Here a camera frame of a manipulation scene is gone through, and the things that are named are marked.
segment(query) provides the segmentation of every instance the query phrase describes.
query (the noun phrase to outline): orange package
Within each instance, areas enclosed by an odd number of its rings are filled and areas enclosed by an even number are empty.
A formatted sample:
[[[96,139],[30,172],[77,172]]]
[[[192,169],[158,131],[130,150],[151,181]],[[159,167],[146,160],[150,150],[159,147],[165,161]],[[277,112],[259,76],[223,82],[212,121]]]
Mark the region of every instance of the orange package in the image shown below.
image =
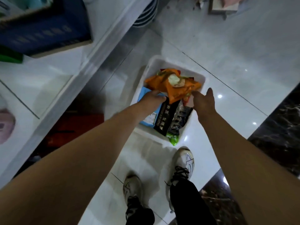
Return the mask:
[[[193,90],[198,90],[201,84],[192,78],[182,77],[176,69],[165,69],[145,80],[148,87],[160,92],[166,92],[169,103],[172,104],[182,98],[190,96]]]

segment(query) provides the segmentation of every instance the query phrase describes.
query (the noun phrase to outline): shoe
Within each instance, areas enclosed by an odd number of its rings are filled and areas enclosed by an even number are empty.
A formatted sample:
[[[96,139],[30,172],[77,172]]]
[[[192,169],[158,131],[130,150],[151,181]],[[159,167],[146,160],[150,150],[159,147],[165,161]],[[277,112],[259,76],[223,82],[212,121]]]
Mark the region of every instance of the shoe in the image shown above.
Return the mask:
[[[170,197],[170,187],[171,185],[176,186],[180,180],[190,180],[195,166],[192,152],[186,147],[181,147],[175,152],[171,166],[172,172],[167,183],[167,198],[171,212],[174,212]]]
[[[142,208],[143,187],[141,180],[136,175],[129,175],[123,184],[123,194],[127,205],[126,220],[132,216],[137,209]]]

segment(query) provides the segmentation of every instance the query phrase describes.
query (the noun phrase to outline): black shoelace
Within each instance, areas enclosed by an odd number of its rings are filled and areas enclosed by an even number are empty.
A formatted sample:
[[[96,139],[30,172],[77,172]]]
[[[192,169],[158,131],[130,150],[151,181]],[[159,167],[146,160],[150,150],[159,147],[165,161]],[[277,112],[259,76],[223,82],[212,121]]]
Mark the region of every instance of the black shoelace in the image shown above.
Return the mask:
[[[187,168],[183,168],[181,166],[175,166],[175,173],[171,178],[171,183],[173,181],[179,181],[180,179],[188,179],[188,174],[190,173]]]
[[[126,219],[127,219],[128,214],[131,214],[134,212],[133,211],[134,209],[137,210],[138,208],[142,207],[140,200],[137,196],[129,197],[127,201],[128,201],[128,204],[127,204],[128,208],[126,211]]]

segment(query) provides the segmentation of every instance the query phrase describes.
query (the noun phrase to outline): white plastic bin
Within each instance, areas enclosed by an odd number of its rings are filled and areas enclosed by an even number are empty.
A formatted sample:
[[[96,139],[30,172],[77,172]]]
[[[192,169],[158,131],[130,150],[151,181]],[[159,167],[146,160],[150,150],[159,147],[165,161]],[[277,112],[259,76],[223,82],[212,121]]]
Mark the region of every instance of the white plastic bin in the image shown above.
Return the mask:
[[[131,101],[131,105],[137,103],[142,87],[147,86],[147,84],[144,83],[145,79],[155,75],[160,69],[167,69],[167,68],[180,70],[182,76],[194,77],[194,80],[201,83],[202,85],[199,91],[201,91],[201,89],[203,88],[203,85],[206,80],[205,76],[190,70],[189,67],[186,66],[185,64],[170,60],[160,55],[155,55],[149,60],[145,68],[145,71],[134,93],[133,99]],[[188,106],[193,107],[193,96],[191,96]],[[182,140],[183,136],[187,135],[189,124],[190,124],[190,119],[188,119],[185,126],[182,129],[180,129],[179,142]],[[142,136],[148,137],[156,142],[163,144],[164,147],[173,146],[166,136],[161,135],[153,128],[144,126],[142,124],[138,124],[138,126],[134,129],[134,131]]]

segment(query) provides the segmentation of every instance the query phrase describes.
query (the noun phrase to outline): person's right arm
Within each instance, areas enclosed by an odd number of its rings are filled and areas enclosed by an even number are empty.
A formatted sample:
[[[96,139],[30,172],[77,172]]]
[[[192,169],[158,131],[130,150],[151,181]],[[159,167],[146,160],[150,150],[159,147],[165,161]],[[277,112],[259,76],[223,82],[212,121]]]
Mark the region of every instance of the person's right arm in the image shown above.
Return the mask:
[[[212,89],[194,109],[249,225],[300,224],[300,180],[235,131],[215,110]]]

